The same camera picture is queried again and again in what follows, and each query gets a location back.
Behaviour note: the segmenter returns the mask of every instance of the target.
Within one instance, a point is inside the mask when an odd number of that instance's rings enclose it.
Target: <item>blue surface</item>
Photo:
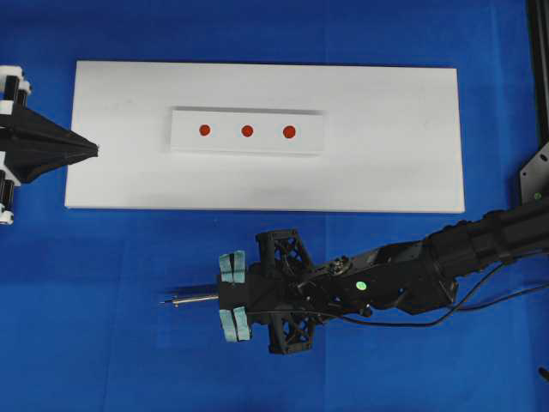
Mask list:
[[[514,204],[516,170],[537,147],[522,0],[4,1],[1,9],[0,62],[22,65],[34,85],[30,107],[65,126],[77,59],[456,67],[467,212],[67,210],[66,171],[49,173],[18,190],[16,223],[0,234],[0,410],[547,405],[548,386],[536,373],[549,366],[547,294],[429,330],[332,322],[313,351],[287,357],[268,354],[260,328],[251,342],[225,343],[214,303],[157,305],[166,288],[209,282],[224,252],[242,248],[256,259],[262,230],[298,228],[321,261]],[[546,268],[541,257],[519,263],[478,299],[547,279]],[[404,318],[377,313],[377,320]]]

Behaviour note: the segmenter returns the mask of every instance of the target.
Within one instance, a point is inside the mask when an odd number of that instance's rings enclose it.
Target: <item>white clamp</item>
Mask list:
[[[0,225],[12,225],[14,222],[14,214],[9,210],[4,210],[0,214]]]
[[[0,90],[4,90],[6,87],[6,77],[17,76],[19,81],[23,82],[23,68],[21,66],[0,66]]]

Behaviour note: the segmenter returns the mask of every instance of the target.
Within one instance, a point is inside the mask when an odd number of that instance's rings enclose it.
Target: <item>raised white block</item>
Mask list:
[[[172,112],[171,147],[187,152],[319,155],[324,150],[323,116],[178,108]]]
[[[178,107],[318,111],[315,156],[176,152]],[[78,62],[72,208],[462,212],[454,69]]]

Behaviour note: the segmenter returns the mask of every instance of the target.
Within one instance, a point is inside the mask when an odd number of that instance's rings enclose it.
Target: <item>robotic arm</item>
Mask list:
[[[249,340],[250,326],[263,324],[269,330],[269,351],[292,354],[310,349],[315,327],[330,319],[376,324],[347,315],[370,317],[373,310],[390,308],[414,315],[453,306],[459,277],[546,251],[549,197],[492,211],[479,221],[460,221],[423,240],[324,264],[311,261],[296,230],[260,233],[256,240],[259,263],[246,269],[242,251],[224,255],[209,294],[183,289],[179,292],[186,297],[164,303],[219,299],[227,341]]]

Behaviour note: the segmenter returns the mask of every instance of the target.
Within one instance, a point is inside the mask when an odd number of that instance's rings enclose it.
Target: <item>red dot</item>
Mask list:
[[[211,131],[211,129],[209,128],[209,126],[207,124],[203,124],[202,126],[200,126],[200,134],[203,135],[203,136],[207,136],[209,135],[209,132]]]
[[[291,139],[292,137],[295,136],[295,127],[293,126],[286,126],[284,128],[284,130],[282,131],[282,133],[284,134],[284,137],[286,139]]]
[[[244,137],[250,137],[254,134],[254,128],[247,124],[242,128],[242,134],[244,135]]]

